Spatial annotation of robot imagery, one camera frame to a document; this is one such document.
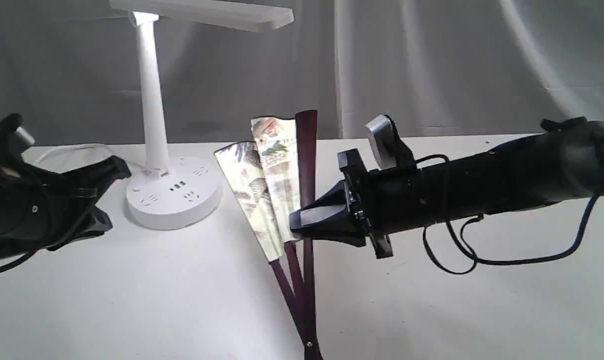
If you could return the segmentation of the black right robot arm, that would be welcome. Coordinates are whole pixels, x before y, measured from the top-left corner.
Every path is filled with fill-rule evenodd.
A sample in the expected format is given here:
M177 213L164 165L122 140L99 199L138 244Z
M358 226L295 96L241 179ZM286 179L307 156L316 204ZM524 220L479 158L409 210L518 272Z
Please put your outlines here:
M472 216L550 207L604 196L604 121L544 119L543 132L475 155L418 168L392 119L367 125L379 164L367 170L356 149L340 152L344 179L290 214L293 234L393 255L389 235Z

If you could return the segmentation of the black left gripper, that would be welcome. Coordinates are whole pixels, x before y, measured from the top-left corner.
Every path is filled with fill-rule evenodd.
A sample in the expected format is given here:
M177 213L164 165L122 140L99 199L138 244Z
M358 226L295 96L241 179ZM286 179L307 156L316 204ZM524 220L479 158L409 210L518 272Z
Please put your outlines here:
M113 182L131 176L115 155L62 173L22 157L0 161L0 261L103 236L113 223L97 203Z

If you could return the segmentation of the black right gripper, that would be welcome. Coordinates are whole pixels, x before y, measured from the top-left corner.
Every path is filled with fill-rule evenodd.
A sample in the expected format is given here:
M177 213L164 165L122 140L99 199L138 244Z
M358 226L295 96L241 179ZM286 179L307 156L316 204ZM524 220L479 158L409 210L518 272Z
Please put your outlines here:
M357 149L338 153L344 181L290 214L293 235L355 248L369 239L377 259L392 257L390 235L421 228L422 204L415 193L418 169L412 150L386 152L382 159L391 166L379 170L368 170Z

